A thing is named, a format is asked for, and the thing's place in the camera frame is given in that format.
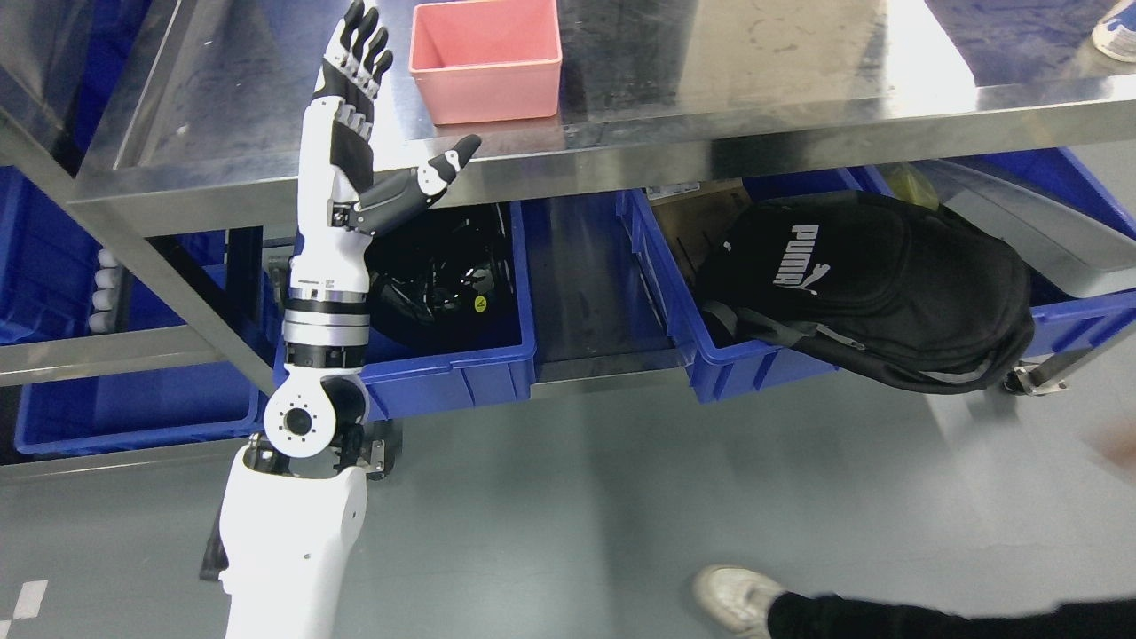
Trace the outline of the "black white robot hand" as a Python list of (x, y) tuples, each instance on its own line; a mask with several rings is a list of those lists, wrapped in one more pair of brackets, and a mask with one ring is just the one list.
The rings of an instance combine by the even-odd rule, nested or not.
[(375, 177), (375, 101), (393, 63), (387, 40), (378, 5), (353, 1), (320, 58), (296, 165), (300, 244), (289, 272), (296, 299), (361, 302), (373, 239), (437, 204), (481, 147), (481, 136), (467, 135), (428, 161)]

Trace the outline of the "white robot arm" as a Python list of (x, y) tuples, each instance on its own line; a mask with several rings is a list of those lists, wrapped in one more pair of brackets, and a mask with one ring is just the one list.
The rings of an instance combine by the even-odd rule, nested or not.
[(366, 417), (365, 296), (364, 288), (289, 288), (281, 327), (289, 375), (267, 404), (268, 441), (239, 450), (219, 511), (227, 638), (333, 634), (346, 561), (365, 521), (364, 468), (296, 478), (266, 463), (324, 453), (340, 426)]

